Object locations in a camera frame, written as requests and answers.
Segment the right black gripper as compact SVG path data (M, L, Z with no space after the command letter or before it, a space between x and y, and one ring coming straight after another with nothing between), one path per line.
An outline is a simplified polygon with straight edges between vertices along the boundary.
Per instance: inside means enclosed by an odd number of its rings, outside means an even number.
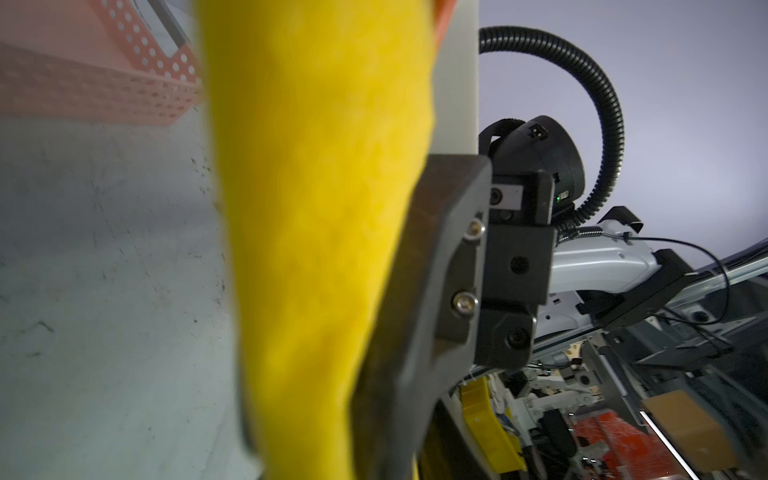
M496 369L530 360L554 222L583 195L584 167L570 135L545 115L489 125L479 152L491 164L429 156L413 191L351 401L360 479L410 478L436 403L473 360ZM486 242L466 239L487 218Z

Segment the pink plastic basket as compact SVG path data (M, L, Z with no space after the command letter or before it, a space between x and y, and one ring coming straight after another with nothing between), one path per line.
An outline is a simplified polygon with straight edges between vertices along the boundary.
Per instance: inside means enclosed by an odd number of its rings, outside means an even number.
M188 5L2 2L2 116L175 123L203 98Z

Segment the orange plastic spoon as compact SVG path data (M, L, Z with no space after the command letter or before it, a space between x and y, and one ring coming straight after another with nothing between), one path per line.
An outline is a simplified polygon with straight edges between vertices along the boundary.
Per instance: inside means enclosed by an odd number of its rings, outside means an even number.
M435 43L439 47L450 25L457 0L433 0Z

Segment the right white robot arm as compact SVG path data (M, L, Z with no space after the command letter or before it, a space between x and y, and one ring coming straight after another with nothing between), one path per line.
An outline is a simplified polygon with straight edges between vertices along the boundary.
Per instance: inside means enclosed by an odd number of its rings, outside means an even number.
M352 398L362 479L410 474L435 405L473 366L524 368L551 294L578 293L591 326L617 328L689 279L685 262L648 249L627 215L588 224L615 187L625 147L619 98L602 68L527 27L483 28L479 49L532 55L579 82L600 121L600 172L586 190L572 140L547 116L489 126L475 155L428 158Z

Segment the yellow paper napkin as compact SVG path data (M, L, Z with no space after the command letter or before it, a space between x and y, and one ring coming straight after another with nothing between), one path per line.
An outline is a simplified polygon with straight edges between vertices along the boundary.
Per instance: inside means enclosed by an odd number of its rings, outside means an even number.
M269 479L351 479L349 404L433 129L433 3L195 13L247 430Z

